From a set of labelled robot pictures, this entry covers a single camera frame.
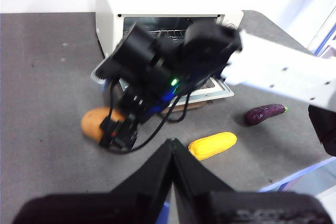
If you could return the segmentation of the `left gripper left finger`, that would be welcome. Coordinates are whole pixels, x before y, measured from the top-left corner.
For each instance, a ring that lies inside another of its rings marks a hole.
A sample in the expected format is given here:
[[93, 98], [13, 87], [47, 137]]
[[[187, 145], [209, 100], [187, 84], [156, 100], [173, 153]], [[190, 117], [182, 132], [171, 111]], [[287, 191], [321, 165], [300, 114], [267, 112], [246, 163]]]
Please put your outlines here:
[[53, 194], [25, 203], [14, 223], [155, 223], [171, 187], [172, 140], [115, 189]]

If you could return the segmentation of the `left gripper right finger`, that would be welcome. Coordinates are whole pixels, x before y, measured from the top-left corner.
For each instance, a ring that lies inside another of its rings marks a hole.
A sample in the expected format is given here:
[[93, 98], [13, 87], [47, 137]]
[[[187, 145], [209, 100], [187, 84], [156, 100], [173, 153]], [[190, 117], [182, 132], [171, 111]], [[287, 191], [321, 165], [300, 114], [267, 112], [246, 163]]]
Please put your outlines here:
[[238, 192], [172, 141], [177, 205], [186, 223], [331, 223], [313, 196], [293, 192]]

